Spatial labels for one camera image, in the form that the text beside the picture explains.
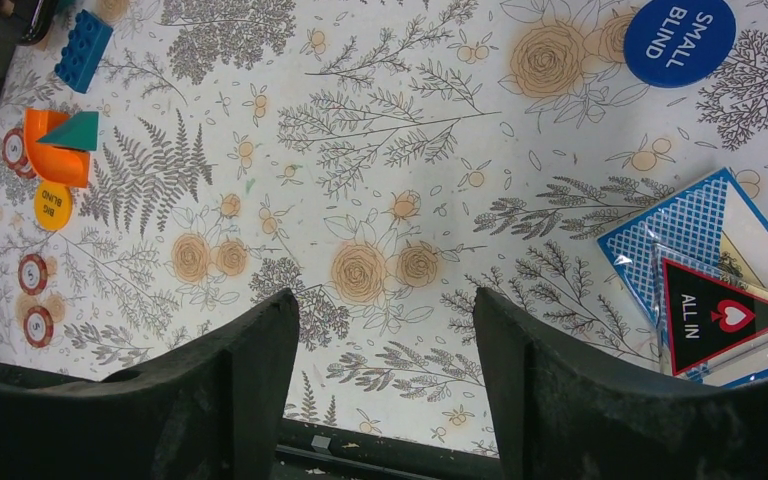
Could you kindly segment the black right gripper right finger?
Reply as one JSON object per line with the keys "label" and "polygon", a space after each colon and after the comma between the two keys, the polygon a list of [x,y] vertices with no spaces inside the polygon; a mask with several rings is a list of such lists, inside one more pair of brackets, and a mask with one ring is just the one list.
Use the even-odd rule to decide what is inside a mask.
{"label": "black right gripper right finger", "polygon": [[476,344],[507,479],[768,479],[768,379],[718,388],[611,356],[481,288]]}

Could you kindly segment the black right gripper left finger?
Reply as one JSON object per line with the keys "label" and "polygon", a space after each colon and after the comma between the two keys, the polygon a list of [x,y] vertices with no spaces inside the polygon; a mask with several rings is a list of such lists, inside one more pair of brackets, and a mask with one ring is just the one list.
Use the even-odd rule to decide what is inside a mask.
{"label": "black right gripper left finger", "polygon": [[266,479],[299,305],[282,290],[103,380],[0,363],[0,479]]}

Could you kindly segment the black all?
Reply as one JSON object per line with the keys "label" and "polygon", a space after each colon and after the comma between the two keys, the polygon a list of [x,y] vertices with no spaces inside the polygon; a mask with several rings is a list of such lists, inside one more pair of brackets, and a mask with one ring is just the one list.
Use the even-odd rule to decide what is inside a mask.
{"label": "black all", "polygon": [[768,287],[727,255],[712,266],[657,244],[661,371],[708,386],[768,379]]}

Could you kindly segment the blue card deck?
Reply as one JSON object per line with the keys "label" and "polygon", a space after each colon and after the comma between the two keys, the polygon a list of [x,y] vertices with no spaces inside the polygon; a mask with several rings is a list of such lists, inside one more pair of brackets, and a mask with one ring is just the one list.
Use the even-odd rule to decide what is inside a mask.
{"label": "blue card deck", "polygon": [[727,170],[720,169],[603,234],[598,243],[660,335],[653,272],[657,244],[712,266],[727,255],[768,287],[768,220]]}

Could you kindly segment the blue small blind button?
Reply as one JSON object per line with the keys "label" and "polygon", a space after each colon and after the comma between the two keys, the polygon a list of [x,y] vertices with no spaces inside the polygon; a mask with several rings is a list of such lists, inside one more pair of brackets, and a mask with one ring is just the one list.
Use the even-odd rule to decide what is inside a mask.
{"label": "blue small blind button", "polygon": [[658,88],[680,88],[713,73],[737,36],[723,0],[653,0],[635,13],[623,39],[631,73]]}

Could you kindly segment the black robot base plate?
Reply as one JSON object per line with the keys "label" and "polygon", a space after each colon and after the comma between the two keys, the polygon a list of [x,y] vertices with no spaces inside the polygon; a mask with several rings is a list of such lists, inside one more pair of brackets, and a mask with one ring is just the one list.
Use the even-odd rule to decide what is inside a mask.
{"label": "black robot base plate", "polygon": [[492,479],[500,474],[493,458],[362,434],[294,432],[281,420],[266,479]]}

